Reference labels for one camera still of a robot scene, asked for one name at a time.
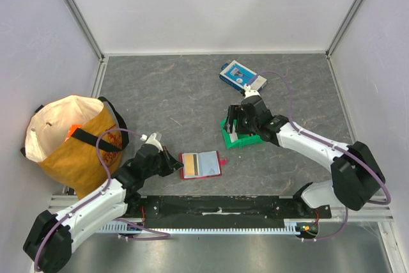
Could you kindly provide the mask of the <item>gold credit card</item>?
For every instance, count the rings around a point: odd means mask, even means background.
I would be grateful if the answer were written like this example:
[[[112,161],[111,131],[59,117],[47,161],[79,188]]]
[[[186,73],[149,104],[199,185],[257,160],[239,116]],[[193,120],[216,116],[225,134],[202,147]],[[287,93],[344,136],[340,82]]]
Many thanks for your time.
[[[185,178],[199,176],[198,154],[185,153],[183,155],[183,163],[184,163],[183,174]]]

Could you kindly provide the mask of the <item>white credit card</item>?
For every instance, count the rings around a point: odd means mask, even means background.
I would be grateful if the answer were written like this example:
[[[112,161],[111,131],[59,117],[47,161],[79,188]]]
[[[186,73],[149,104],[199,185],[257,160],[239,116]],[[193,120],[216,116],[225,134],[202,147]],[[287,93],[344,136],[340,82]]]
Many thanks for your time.
[[[245,134],[239,134],[237,132],[232,132],[231,134],[229,134],[229,138],[230,138],[230,141],[232,143],[240,142],[241,140],[243,140],[246,137],[247,136]]]

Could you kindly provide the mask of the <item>green plastic bin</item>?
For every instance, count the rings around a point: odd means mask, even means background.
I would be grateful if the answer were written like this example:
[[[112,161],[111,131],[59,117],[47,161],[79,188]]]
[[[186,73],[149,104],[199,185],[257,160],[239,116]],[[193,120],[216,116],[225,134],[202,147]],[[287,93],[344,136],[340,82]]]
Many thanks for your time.
[[[236,120],[233,121],[234,126],[232,129],[232,133],[227,133],[224,129],[225,123],[226,123],[226,119],[223,119],[220,122],[220,128],[221,128],[222,136],[224,138],[224,143],[228,150],[233,149],[233,148],[243,148],[245,146],[263,143],[262,139],[257,135],[239,134],[236,131],[236,123],[237,123]]]

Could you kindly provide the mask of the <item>red card holder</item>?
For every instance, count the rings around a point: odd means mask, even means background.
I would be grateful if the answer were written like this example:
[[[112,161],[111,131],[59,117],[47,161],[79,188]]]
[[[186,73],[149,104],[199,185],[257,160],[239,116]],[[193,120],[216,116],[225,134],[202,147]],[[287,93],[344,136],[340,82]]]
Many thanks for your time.
[[[182,163],[184,154],[185,153],[180,153],[180,162]],[[198,154],[199,176],[185,178],[183,174],[183,166],[180,169],[180,178],[182,180],[212,178],[222,175],[222,168],[226,165],[228,161],[227,158],[222,159],[218,151],[201,152],[196,154]]]

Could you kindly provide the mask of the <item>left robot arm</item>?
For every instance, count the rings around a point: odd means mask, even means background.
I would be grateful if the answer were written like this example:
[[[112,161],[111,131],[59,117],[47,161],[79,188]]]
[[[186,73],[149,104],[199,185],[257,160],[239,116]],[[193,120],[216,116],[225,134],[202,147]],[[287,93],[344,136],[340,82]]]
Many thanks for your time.
[[[144,144],[109,180],[74,205],[53,214],[40,213],[23,245],[38,272],[59,272],[92,234],[123,215],[141,209],[139,190],[153,176],[168,176],[183,167],[167,148]]]

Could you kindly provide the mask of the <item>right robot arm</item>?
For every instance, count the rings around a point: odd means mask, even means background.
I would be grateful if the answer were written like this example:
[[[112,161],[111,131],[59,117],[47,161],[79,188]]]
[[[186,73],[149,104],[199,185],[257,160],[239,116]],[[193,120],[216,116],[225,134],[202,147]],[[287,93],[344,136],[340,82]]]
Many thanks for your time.
[[[296,194],[294,213],[309,217],[323,205],[342,205],[359,211],[385,190],[385,177],[369,147],[359,141],[338,143],[301,126],[283,115],[273,115],[259,95],[230,105],[224,124],[227,133],[256,135],[264,142],[293,150],[330,172],[326,182],[307,183]]]

